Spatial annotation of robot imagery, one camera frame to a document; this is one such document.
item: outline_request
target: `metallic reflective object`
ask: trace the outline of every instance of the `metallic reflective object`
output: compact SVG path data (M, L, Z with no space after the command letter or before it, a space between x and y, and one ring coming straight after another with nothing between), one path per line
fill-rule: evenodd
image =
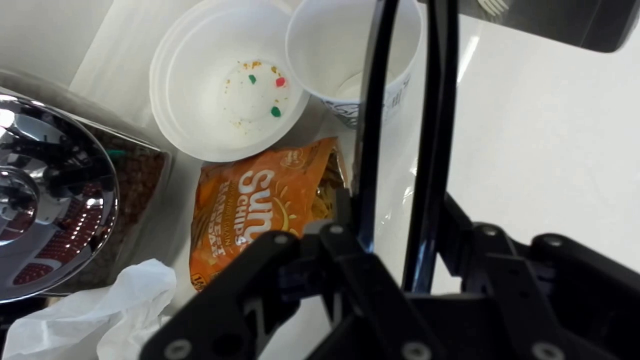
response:
M76 274L108 240L114 164L66 114L0 88L0 302Z
M616 52L636 26L638 0L462 0L460 12L554 42Z

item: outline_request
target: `sprinkle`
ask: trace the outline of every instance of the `sprinkle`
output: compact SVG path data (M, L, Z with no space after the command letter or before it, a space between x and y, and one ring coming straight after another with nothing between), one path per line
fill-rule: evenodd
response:
M272 116L274 116L274 118L280 118L280 116L282 116L282 112L280 112L278 106L272 108Z
M276 78L276 88L284 88L284 84L286 84L286 78Z

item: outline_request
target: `snack bag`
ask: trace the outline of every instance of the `snack bag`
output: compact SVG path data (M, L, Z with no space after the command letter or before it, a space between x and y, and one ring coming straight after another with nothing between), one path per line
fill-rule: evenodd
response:
M204 166L192 222L192 284L202 290L264 232L302 236L308 222L332 218L338 188L344 166L336 138Z

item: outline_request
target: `white table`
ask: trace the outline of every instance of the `white table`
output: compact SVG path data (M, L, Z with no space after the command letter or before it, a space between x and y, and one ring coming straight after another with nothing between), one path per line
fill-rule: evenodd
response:
M152 0L102 0L98 8L66 2L74 6L76 22L82 22L72 24L64 6L64 14L56 14L54 6L42 12L48 18L46 28L4 22L0 66L62 82L148 126L148 60L162 30L194 0L162 2L164 6L150 4ZM40 8L36 2L2 4L22 12ZM154 20L152 28L142 18L144 6L154 8L150 16L162 18ZM146 26L144 32L120 36L116 30L126 24ZM634 32L616 54L596 54L462 16L460 56L450 192L462 208L474 220L504 226L522 242L540 232L562 232L640 270L640 34ZM414 90L414 98L404 104L412 110L420 106L416 100L422 94L420 86ZM384 130L382 172L394 178L380 180L384 192L376 250L396 278L404 262L412 186L412 166L398 158L412 160L414 126L404 118ZM350 134L340 134L344 148L350 148ZM136 254L138 260L158 256L176 268L182 282L174 308L194 294L188 282L188 222L198 166L200 162L178 156L170 194L162 196L164 212L146 234L148 246ZM456 290L458 282L440 268L434 286L436 292L448 292ZM302 312L312 322L294 318L286 330L296 336L280 336L270 352L274 358L288 344L300 350L292 354L314 346L326 326L316 310L318 306L308 306Z

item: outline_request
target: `white surface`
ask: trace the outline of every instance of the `white surface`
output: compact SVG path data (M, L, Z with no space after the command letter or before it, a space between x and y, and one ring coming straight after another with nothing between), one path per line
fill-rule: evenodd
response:
M476 48L450 172L462 208L522 242L562 232L640 270L638 32L598 54L462 24L462 52Z
M136 360L174 298L172 268L148 260L126 268L110 288L78 292L16 320L4 360Z
M120 24L122 32L118 26L106 26L104 32L96 34L96 40L112 38L110 44L118 44L120 34L134 36L146 26L150 26L150 32L120 46L98 46L108 42L94 42L86 56L92 62L84 62L92 66L80 66L84 72L76 84L84 90L80 94L92 94L90 98L110 110L144 118L148 116L146 68L150 52L168 28L170 18L176 18L188 4L180 2L182 8L176 10L172 8L176 2L168 4L166 0L160 6L156 0L154 4L148 0L140 4L136 14L146 14L142 12L144 6L148 14L166 16L158 22L152 16L134 22L134 18L128 18L130 12L124 12L124 2L128 0L114 0L122 12L116 16L114 6L110 16L104 18L104 24ZM56 40L46 36L30 38L42 30L32 30L22 22L16 24L16 18L28 18L32 12L28 16L2 12L2 16L12 26L0 24L6 26L0 28L0 66L20 66L20 70L58 82L70 78L70 68L74 68L70 64L78 64L82 56L54 52L56 46L50 44ZM64 20L60 10L58 16L54 12L48 12L48 16L56 24ZM66 54L64 62L52 62L58 66L46 62L48 56L62 54ZM636 220L640 210L640 142L636 140L640 134L640 122L636 120L640 34L634 32L616 54L596 54L462 16L460 56L462 82L450 192L462 208L474 220L504 226L518 240L528 242L534 234L548 230L564 232L640 270L640 242L636 242L640 226ZM136 66L126 76L118 76L124 74L128 58ZM300 124L294 132L312 132L318 126L322 124ZM348 154L352 132L346 132L338 122L326 122L324 126L326 132L338 132ZM400 118L386 128L386 150L380 166L386 174L380 186L388 186L390 192L380 196L384 212L378 214L378 218L382 216L378 228L382 224L384 238L378 236L376 250L396 278L404 262L412 190L412 168L406 164L414 156L414 126L408 118ZM156 242L146 242L158 258L172 262L178 272L180 290L174 306L182 306L192 296L188 284L188 222L198 166L200 162L178 156L170 194L162 200L166 212L160 214L148 234ZM436 292L448 290L456 290L456 282L446 272L436 272ZM314 310L308 310L300 316L308 320L302 320L302 326L290 334L304 338L314 332L310 318L320 314L314 316ZM278 348L282 342L302 344L304 340L298 342L288 336L274 346Z
M0 66L68 86L114 0L0 0Z
M262 152L296 124L308 94L288 76L286 22L270 0L202 2L168 30L150 68L150 100L176 148L232 162ZM288 78L284 88L274 86L272 66Z
M286 56L304 88L338 114L358 114L362 70L376 0L304 0L286 30ZM392 106L414 68L420 40L416 0L398 6L388 62L386 104Z
M94 100L130 124L144 128L152 138L164 140L156 130L148 106L148 68L168 26L198 0L110 0L108 12L94 20L98 28L82 62L74 66L70 90ZM62 18L68 8L48 2L50 12L38 10L48 18Z

